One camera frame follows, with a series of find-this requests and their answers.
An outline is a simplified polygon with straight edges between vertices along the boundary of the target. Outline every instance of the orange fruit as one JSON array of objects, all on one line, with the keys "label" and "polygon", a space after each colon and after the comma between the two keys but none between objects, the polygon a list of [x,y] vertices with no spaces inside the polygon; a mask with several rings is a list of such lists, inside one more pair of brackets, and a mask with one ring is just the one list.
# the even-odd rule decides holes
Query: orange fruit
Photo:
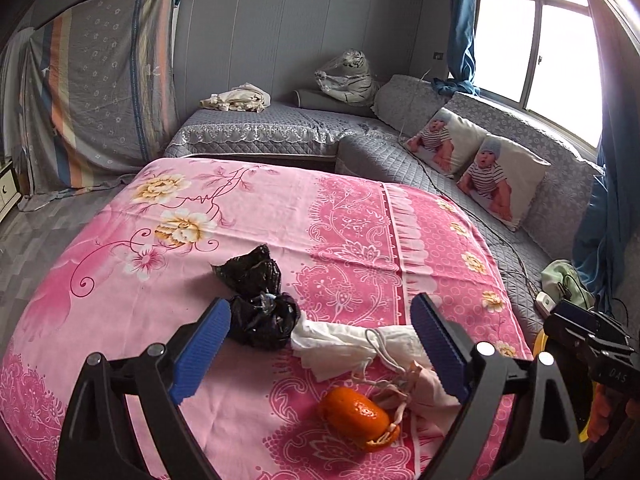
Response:
[{"label": "orange fruit", "polygon": [[383,449],[400,435],[400,426],[390,427],[391,419],[385,410],[344,386],[330,390],[320,400],[318,414],[364,451]]}]

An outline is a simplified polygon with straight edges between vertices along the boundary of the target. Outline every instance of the blue curtain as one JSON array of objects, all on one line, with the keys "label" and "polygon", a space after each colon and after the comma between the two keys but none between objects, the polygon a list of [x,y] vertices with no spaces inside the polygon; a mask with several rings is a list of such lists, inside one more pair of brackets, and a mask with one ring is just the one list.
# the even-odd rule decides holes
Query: blue curtain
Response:
[{"label": "blue curtain", "polygon": [[443,81],[435,78],[433,87],[441,95],[450,96],[454,92],[477,95],[478,88],[474,86],[476,0],[450,0],[450,7],[451,25],[447,47],[447,64],[453,79]]},{"label": "blue curtain", "polygon": [[626,244],[640,224],[640,57],[604,0],[589,0],[598,40],[602,80],[602,138],[598,163],[604,177],[593,183],[591,201],[574,240],[580,279],[611,311],[622,282]]}]

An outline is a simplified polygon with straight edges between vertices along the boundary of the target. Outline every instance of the gray sofa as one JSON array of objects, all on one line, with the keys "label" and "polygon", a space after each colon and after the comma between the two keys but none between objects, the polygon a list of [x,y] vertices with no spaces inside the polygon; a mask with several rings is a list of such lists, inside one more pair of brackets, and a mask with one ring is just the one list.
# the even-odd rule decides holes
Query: gray sofa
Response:
[{"label": "gray sofa", "polygon": [[[420,163],[402,147],[442,106],[551,163],[518,231],[509,231],[463,194],[454,180]],[[373,110],[380,120],[278,103],[260,114],[200,110],[180,129],[165,155],[335,169],[336,173],[446,194],[475,216],[472,219],[498,263],[513,311],[532,347],[543,320],[531,289],[540,290],[540,272],[552,260],[571,257],[593,176],[602,170],[581,158],[558,134],[508,108],[459,93],[447,102],[429,83],[413,77],[393,76],[376,95]],[[309,165],[310,161],[325,166]],[[530,279],[529,287],[520,262]]]}]

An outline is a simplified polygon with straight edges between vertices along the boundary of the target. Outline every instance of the gray wall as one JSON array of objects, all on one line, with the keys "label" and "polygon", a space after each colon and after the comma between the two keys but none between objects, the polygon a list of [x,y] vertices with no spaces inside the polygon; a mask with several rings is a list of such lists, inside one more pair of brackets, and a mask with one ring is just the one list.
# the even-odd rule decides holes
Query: gray wall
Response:
[{"label": "gray wall", "polygon": [[[31,23],[75,1],[37,0]],[[448,1],[182,0],[174,60],[180,118],[200,99],[245,82],[275,99],[314,88],[314,70],[347,48],[363,50],[383,80],[420,77],[433,50],[446,46]],[[434,18],[433,9],[447,15]]]}]

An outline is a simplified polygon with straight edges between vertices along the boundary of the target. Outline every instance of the pink tablecloth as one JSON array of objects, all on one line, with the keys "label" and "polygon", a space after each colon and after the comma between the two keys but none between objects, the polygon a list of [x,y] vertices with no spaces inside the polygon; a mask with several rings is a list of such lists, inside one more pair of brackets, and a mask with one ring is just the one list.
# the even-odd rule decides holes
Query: pink tablecloth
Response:
[{"label": "pink tablecloth", "polygon": [[[497,266],[455,204],[405,186],[294,168],[157,160],[60,257],[2,361],[0,415],[44,477],[54,477],[66,404],[85,357],[96,350],[109,359],[133,356],[167,341],[213,297],[229,296],[209,265],[261,243],[282,270],[283,290],[311,319],[402,324],[411,298],[424,291],[473,339],[530,356]],[[396,445],[357,451],[314,414],[341,379],[316,383],[289,351],[227,341],[181,409],[222,478],[413,479],[440,432],[408,416]],[[130,408],[148,466],[161,477],[139,407]],[[477,478],[489,471],[509,408],[505,398]]]}]

